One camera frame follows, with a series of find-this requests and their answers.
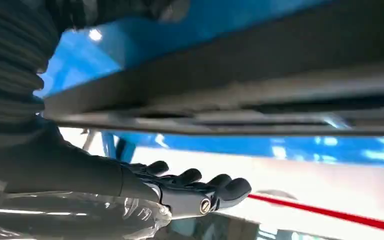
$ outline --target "blue machine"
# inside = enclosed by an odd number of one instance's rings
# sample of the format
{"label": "blue machine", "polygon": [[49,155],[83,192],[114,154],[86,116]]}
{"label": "blue machine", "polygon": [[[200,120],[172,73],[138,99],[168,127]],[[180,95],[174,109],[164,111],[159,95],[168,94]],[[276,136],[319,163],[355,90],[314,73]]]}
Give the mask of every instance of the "blue machine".
{"label": "blue machine", "polygon": [[[326,1],[193,0],[187,19],[178,24],[128,18],[96,29],[66,32],[48,71],[42,75],[45,88],[36,94],[49,96],[163,54],[206,42],[221,34],[272,21],[322,2]],[[135,146],[146,146],[294,161],[384,166],[384,137],[192,137],[104,132],[104,149],[110,157],[115,156],[113,135],[127,141],[123,154],[125,161],[132,157]]]}

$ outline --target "white surface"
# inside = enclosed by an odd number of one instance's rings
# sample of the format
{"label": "white surface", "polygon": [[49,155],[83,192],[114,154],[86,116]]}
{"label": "white surface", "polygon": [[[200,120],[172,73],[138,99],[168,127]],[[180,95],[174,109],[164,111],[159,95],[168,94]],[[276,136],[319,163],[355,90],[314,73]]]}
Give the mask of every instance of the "white surface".
{"label": "white surface", "polygon": [[[66,140],[75,146],[83,146],[87,135],[80,134],[82,129],[60,129]],[[164,145],[164,138],[159,141]],[[104,156],[100,133],[95,136],[89,152]],[[170,166],[167,174],[178,175],[186,169],[196,168],[202,173],[202,181],[206,182],[225,173],[232,178],[249,180],[253,192],[280,190],[307,205],[384,220],[384,168],[147,147],[138,147],[132,162],[151,164],[159,160]],[[223,214],[272,229],[342,240],[384,240],[384,231],[376,228],[249,198]]]}

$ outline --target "robotic hand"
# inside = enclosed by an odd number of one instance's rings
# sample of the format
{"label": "robotic hand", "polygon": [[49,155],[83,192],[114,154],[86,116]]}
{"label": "robotic hand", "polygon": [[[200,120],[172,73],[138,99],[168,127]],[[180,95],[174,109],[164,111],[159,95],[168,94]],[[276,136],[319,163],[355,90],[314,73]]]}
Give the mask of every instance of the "robotic hand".
{"label": "robotic hand", "polygon": [[197,169],[180,175],[163,175],[169,170],[163,161],[151,165],[126,164],[144,184],[152,188],[159,203],[168,207],[173,219],[205,216],[219,209],[233,207],[251,192],[249,182],[220,174],[207,183],[198,182],[202,176]]}

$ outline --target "screw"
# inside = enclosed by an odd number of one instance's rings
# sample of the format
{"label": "screw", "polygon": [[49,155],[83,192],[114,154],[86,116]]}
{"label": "screw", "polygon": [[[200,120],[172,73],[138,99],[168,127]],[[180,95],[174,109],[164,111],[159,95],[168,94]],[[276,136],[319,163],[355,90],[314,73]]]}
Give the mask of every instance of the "screw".
{"label": "screw", "polygon": [[199,212],[202,214],[202,215],[205,215],[207,214],[209,211],[210,211],[210,208],[211,208],[211,203],[210,203],[210,200],[208,198],[204,198],[202,201],[201,201],[201,204],[199,206]]}

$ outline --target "red line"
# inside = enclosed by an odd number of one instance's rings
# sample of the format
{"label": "red line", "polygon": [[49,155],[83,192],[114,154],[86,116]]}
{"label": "red line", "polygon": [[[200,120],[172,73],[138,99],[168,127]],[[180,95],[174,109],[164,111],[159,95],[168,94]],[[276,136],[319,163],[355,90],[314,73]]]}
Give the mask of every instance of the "red line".
{"label": "red line", "polygon": [[312,213],[322,214],[322,215],[326,215],[329,217],[343,219],[343,220],[351,221],[354,223],[364,224],[364,225],[368,225],[368,226],[371,226],[374,228],[384,230],[384,221],[381,221],[381,220],[376,220],[376,219],[363,217],[363,216],[357,216],[357,215],[339,212],[339,211],[332,211],[329,209],[315,207],[315,206],[308,206],[308,205],[304,205],[304,204],[297,203],[297,202],[290,202],[290,201],[275,199],[275,198],[271,198],[271,197],[267,197],[267,196],[249,194],[248,197],[251,199],[255,199],[255,200],[260,200],[260,201],[264,201],[264,202],[268,202],[268,203],[272,203],[272,204],[277,204],[277,205],[282,205],[282,206],[286,206],[286,207],[290,207],[290,208],[309,211]]}

